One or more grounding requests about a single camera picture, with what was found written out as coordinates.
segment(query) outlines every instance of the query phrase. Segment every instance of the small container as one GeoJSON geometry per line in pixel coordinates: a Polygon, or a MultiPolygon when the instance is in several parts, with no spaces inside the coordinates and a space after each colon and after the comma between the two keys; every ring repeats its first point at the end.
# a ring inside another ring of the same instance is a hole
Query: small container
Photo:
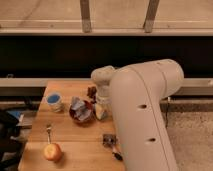
{"type": "Polygon", "coordinates": [[[88,123],[88,122],[91,122],[92,120],[94,120],[93,105],[90,102],[86,101],[86,100],[84,100],[84,102],[85,102],[86,108],[91,110],[91,112],[90,112],[90,115],[87,118],[85,118],[84,120],[82,120],[82,121],[75,117],[76,111],[73,110],[71,108],[71,106],[70,106],[70,109],[69,109],[69,113],[70,113],[71,118],[74,120],[74,122],[76,122],[78,124],[88,123]]]}
{"type": "Polygon", "coordinates": [[[53,112],[60,112],[62,110],[62,101],[59,93],[49,94],[46,101],[53,112]]]}

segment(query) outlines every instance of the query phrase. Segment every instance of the floor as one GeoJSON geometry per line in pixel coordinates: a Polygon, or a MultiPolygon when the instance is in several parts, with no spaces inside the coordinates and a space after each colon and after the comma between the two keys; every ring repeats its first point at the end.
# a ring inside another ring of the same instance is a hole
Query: floor
{"type": "MultiPolygon", "coordinates": [[[[141,29],[149,0],[92,0],[90,15],[95,29],[141,29]]],[[[155,28],[212,28],[211,0],[161,0],[155,28]]],[[[78,0],[1,0],[2,28],[81,29],[78,0]]]]}
{"type": "MultiPolygon", "coordinates": [[[[161,109],[180,171],[213,169],[213,99],[175,99],[161,102],[161,109]]],[[[25,143],[36,111],[25,111],[18,139],[25,143]]],[[[8,171],[17,171],[17,166],[8,171]]]]}

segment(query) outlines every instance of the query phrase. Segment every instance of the metal spoon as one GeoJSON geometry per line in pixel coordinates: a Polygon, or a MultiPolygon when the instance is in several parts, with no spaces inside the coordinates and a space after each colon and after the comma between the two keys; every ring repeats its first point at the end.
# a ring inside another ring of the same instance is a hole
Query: metal spoon
{"type": "Polygon", "coordinates": [[[47,137],[47,138],[48,138],[48,139],[47,139],[48,144],[51,143],[51,138],[50,138],[51,128],[52,128],[51,124],[47,124],[47,125],[46,125],[46,130],[47,130],[47,135],[48,135],[48,137],[47,137]]]}

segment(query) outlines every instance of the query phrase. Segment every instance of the food item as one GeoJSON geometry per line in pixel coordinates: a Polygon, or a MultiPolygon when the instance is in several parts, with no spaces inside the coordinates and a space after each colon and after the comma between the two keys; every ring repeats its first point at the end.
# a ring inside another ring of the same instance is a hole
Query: food item
{"type": "Polygon", "coordinates": [[[92,121],[94,111],[90,102],[72,97],[69,113],[76,123],[85,123],[92,121]]]}
{"type": "Polygon", "coordinates": [[[56,143],[47,144],[44,148],[44,157],[49,161],[57,162],[62,157],[61,148],[56,143]]]}
{"type": "Polygon", "coordinates": [[[107,111],[104,107],[98,103],[94,104],[95,107],[95,115],[98,120],[103,120],[107,117],[107,111]]]}

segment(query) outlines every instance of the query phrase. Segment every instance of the apple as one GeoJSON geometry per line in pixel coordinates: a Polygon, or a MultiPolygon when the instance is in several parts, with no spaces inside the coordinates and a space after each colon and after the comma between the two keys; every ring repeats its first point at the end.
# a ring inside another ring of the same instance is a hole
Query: apple
{"type": "Polygon", "coordinates": [[[44,147],[43,153],[44,153],[45,159],[49,161],[54,161],[54,162],[57,162],[62,156],[61,148],[56,143],[47,144],[44,147]]]}

